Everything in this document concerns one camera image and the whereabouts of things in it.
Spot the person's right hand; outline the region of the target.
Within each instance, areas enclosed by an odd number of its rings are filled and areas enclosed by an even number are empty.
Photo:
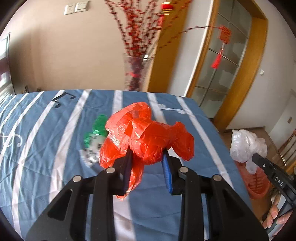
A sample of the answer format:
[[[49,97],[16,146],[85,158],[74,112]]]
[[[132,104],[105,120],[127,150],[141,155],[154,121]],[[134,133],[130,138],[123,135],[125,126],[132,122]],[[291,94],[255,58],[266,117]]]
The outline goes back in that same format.
[[[279,216],[279,209],[278,209],[278,203],[280,201],[280,195],[277,195],[274,199],[274,202],[267,214],[266,220],[262,223],[264,229],[266,229],[267,227],[270,228],[271,225],[274,223],[275,219]],[[279,225],[283,225],[287,222],[287,220],[289,219],[289,217],[292,214],[292,210],[285,213],[284,215],[280,216],[276,223]]]

